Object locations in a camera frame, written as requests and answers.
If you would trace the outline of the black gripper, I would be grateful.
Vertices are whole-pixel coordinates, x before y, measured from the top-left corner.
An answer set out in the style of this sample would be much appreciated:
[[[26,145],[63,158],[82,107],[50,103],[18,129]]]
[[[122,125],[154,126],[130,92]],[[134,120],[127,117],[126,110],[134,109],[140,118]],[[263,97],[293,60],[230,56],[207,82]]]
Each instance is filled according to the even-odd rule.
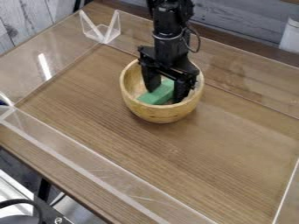
[[[191,63],[188,52],[192,50],[191,34],[184,33],[172,38],[154,37],[154,46],[140,45],[139,64],[148,92],[162,85],[162,75],[174,80],[172,101],[179,103],[194,88],[199,68]]]

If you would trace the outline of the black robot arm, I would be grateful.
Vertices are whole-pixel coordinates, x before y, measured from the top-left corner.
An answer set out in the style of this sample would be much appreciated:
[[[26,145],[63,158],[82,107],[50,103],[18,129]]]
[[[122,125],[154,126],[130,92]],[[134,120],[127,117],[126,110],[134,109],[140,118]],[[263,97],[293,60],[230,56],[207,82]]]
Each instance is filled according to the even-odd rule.
[[[180,102],[195,88],[199,68],[188,53],[202,47],[199,33],[190,26],[194,16],[192,0],[146,0],[154,20],[154,46],[140,45],[139,65],[144,86],[154,92],[162,85],[164,75],[174,81],[172,101]]]

